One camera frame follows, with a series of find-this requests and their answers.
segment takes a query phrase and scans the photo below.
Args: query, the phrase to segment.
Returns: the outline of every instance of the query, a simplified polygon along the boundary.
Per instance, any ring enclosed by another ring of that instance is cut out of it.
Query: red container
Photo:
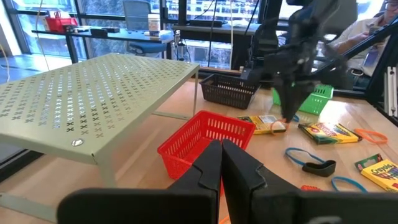
[[[49,26],[49,30],[52,32],[65,32],[63,29],[64,25],[75,25],[77,26],[76,18],[51,18],[46,17],[45,21]]]
[[[208,111],[199,111],[164,142],[157,152],[172,179],[180,178],[212,140],[229,139],[243,150],[255,125]]]

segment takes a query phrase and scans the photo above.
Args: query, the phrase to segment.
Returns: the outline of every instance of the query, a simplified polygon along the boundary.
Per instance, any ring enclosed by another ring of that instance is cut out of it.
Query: wooden table
[[[192,95],[195,88],[190,81],[177,90],[159,110],[169,113],[189,113],[192,111]],[[272,104],[272,93],[260,90],[249,109],[238,110],[217,105],[203,100],[198,94],[199,110],[209,110],[228,116],[245,114],[274,114],[279,116],[279,107]],[[347,128],[363,128],[379,131],[389,138],[384,145],[375,145],[367,141],[352,144],[317,146],[293,124],[285,134],[276,136],[254,136],[247,152],[264,165],[297,187],[314,185],[323,190],[333,190],[329,178],[315,177],[301,171],[300,167],[284,156],[287,147],[299,147],[316,154],[322,159],[337,162],[335,175],[352,178],[371,192],[384,190],[361,176],[354,167],[354,162],[365,157],[381,153],[384,158],[398,162],[398,128],[390,123],[371,105],[362,100],[334,98],[319,116],[298,113],[302,121],[340,122]],[[113,156],[113,167],[119,187],[164,189],[173,180],[167,175],[161,157],[156,150],[170,135],[184,123],[182,120],[149,116],[120,146]],[[87,187],[102,186],[100,173],[95,167],[69,161],[54,156],[44,156],[27,166],[0,185],[0,191],[27,197],[56,207],[68,193]],[[341,183],[342,190],[355,190],[350,185]],[[228,215],[225,198],[221,198],[220,219]],[[43,224],[49,223],[21,213],[0,208],[2,223]]]
[[[98,167],[116,187],[112,154],[199,65],[108,54],[0,86],[0,142]],[[197,94],[190,100],[196,112]],[[0,206],[55,222],[51,207],[0,191]]]

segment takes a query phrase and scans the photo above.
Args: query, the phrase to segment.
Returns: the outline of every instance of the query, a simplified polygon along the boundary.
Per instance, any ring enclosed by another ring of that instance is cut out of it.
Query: table leg
[[[0,193],[0,206],[21,212],[36,218],[56,223],[55,209],[37,202],[16,197],[7,193]]]
[[[193,114],[194,116],[197,112],[197,98],[198,98],[198,81],[199,80],[199,72],[195,74],[195,93],[193,95]]]
[[[116,176],[113,171],[111,156],[97,163],[105,187],[116,187]]]
[[[161,111],[155,111],[152,114],[156,115],[156,116],[163,116],[163,117],[166,117],[166,118],[183,119],[183,120],[187,120],[187,121],[189,119],[191,119],[190,116],[174,114],[174,113],[166,113],[166,112],[161,112]]]
[[[172,59],[172,43],[166,44],[166,59]]]
[[[66,39],[67,39],[67,46],[69,50],[70,60],[72,61],[72,63],[78,63],[79,60],[77,57],[76,47],[75,47],[75,42],[73,41],[73,37],[70,35],[66,35]]]

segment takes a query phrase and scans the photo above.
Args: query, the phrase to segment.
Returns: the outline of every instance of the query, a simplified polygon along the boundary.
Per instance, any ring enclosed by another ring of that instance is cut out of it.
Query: perforated metal table
[[[115,187],[111,153],[193,75],[199,65],[109,54],[0,85],[0,142],[93,164]],[[55,222],[49,206],[0,193],[0,205]]]

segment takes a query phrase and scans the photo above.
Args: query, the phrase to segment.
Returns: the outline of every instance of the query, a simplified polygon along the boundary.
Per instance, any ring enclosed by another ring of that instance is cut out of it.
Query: yellow crayon box
[[[380,154],[376,154],[356,162],[355,166],[362,175],[384,190],[398,193],[398,167],[390,160],[383,160]]]
[[[273,115],[238,116],[238,119],[255,124],[256,130],[254,130],[254,134],[271,133],[271,124],[277,121],[276,117]],[[285,126],[281,122],[276,122],[272,128],[275,133],[283,133],[286,131]]]
[[[308,123],[299,124],[298,128],[310,136],[317,144],[340,144],[362,140],[361,136],[341,124]]]

